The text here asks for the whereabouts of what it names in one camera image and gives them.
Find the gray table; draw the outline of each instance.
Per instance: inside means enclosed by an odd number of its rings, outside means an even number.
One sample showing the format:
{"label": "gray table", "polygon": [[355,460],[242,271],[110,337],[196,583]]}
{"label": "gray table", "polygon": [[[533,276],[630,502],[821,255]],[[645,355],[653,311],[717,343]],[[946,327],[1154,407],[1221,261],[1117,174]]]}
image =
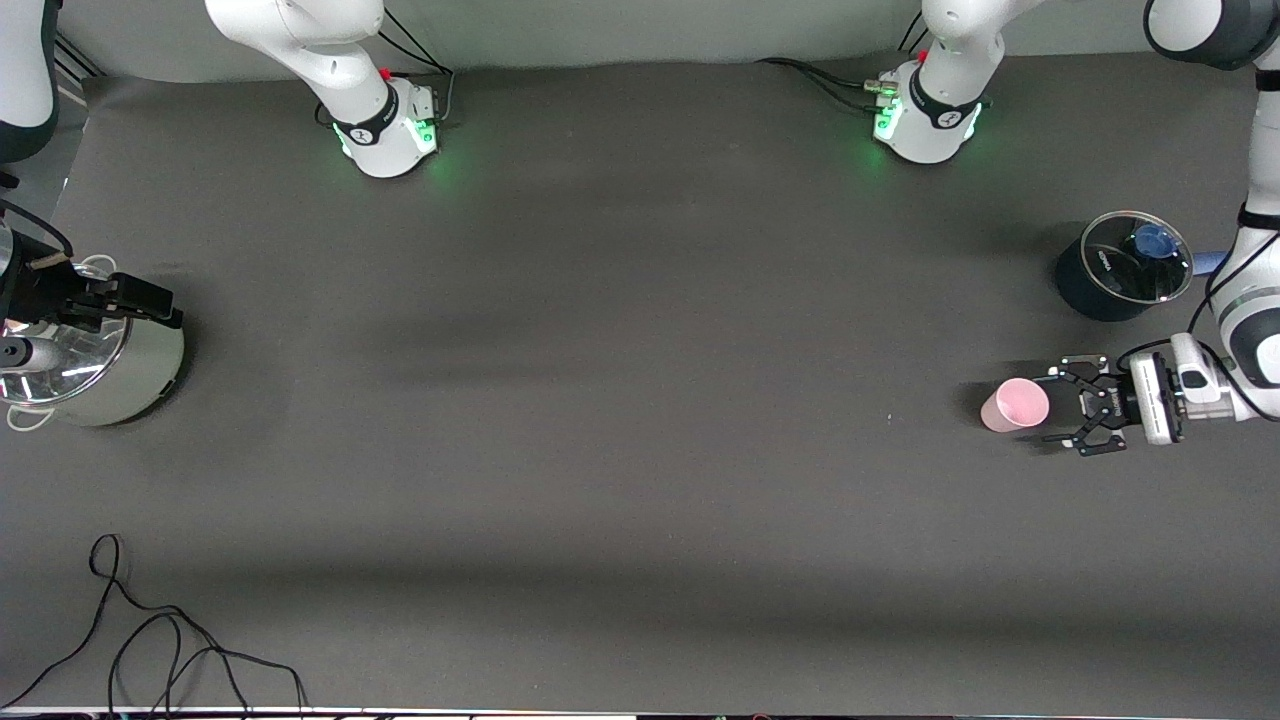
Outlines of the gray table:
{"label": "gray table", "polygon": [[[143,420],[0,434],[0,687],[116,530],[143,600],[324,705],[1275,716],[1275,428],[1084,461],[975,424],[1184,324],[1074,316],[1047,266],[1116,208],[1225,247],[1251,85],[1014,59],[918,168],[783,68],[477,72],[393,181],[300,83],[101,87],[56,219],[179,293],[195,360]],[[140,619],[31,702],[101,703]]]}

